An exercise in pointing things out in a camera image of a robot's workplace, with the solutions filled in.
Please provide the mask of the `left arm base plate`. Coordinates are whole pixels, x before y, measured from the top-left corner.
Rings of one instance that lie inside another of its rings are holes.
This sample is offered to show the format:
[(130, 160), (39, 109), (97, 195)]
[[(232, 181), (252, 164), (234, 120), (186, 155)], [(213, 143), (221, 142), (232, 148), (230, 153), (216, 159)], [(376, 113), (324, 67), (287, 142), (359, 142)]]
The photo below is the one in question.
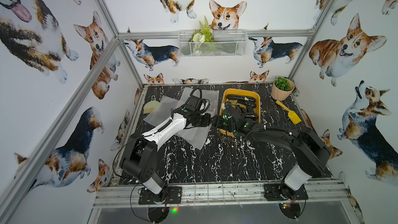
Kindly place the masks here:
[(153, 205), (153, 204), (180, 204), (182, 197), (182, 187), (172, 186), (161, 190), (159, 194), (151, 192), (144, 188), (140, 192), (139, 205)]

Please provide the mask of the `yellow plastic tray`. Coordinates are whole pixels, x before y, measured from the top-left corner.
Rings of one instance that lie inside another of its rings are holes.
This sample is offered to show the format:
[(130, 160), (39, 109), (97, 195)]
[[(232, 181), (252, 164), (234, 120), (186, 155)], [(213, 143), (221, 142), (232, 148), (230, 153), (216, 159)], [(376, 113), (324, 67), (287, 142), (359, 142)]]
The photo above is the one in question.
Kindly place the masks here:
[(247, 139), (250, 131), (261, 122), (260, 96), (252, 91), (227, 89), (214, 126), (227, 136)]

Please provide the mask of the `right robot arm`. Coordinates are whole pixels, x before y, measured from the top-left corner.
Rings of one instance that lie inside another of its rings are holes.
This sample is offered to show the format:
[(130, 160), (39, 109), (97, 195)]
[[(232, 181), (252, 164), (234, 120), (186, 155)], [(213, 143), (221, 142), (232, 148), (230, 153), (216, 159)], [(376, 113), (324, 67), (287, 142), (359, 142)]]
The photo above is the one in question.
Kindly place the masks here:
[(327, 161), (331, 152), (311, 128), (286, 130), (267, 126), (249, 118), (248, 114), (240, 113), (231, 103), (225, 103), (223, 113), (211, 121), (214, 127), (232, 133), (237, 139), (272, 144), (294, 154), (296, 165), (281, 182), (281, 192), (293, 194), (309, 179), (329, 172)]

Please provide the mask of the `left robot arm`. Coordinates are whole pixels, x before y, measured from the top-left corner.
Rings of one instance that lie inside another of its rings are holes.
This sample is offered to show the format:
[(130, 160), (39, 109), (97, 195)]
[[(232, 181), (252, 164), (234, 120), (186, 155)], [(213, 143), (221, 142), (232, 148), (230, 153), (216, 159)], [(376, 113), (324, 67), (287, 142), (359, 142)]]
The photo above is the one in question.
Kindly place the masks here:
[(177, 132), (187, 127), (208, 127), (211, 114), (190, 111), (179, 107), (171, 110), (170, 116), (155, 128), (145, 133), (133, 133), (124, 147), (119, 168), (154, 195), (162, 195), (166, 182), (157, 174), (158, 150)]

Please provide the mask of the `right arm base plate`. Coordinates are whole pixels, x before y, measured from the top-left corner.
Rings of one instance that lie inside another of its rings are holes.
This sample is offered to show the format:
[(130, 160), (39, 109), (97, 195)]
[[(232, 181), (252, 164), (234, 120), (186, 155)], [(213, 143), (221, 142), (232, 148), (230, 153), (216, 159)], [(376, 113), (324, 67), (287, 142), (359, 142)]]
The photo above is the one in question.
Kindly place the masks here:
[(263, 188), (265, 199), (270, 201), (308, 200), (305, 185), (302, 185), (298, 190), (293, 190), (284, 183), (264, 184)]

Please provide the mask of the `frosted zip-top bag front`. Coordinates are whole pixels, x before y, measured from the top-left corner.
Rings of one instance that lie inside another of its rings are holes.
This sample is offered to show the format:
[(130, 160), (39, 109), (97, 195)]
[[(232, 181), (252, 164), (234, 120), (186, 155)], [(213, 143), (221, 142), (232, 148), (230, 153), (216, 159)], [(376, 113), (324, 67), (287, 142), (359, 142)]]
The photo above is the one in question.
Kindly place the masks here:
[(188, 142), (194, 148), (201, 150), (207, 141), (211, 125), (207, 127), (189, 127), (177, 132), (177, 136)]

